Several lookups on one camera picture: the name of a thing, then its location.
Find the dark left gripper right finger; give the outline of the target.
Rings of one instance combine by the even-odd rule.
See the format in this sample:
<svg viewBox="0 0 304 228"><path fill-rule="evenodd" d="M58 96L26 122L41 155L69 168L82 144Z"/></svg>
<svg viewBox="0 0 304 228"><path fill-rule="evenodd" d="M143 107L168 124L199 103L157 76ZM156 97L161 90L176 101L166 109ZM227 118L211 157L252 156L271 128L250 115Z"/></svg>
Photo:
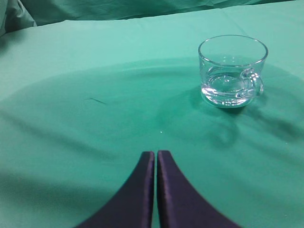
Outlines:
<svg viewBox="0 0 304 228"><path fill-rule="evenodd" d="M157 153L157 207L161 228L238 228L183 175L170 151Z"/></svg>

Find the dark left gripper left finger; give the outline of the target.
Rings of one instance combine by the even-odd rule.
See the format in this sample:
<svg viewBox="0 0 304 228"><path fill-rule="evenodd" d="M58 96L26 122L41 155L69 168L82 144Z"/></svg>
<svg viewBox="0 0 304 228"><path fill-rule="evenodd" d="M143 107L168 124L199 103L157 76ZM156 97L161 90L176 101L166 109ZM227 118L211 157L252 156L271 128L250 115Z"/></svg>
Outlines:
<svg viewBox="0 0 304 228"><path fill-rule="evenodd" d="M150 228L154 202L154 152L142 152L115 195L78 228Z"/></svg>

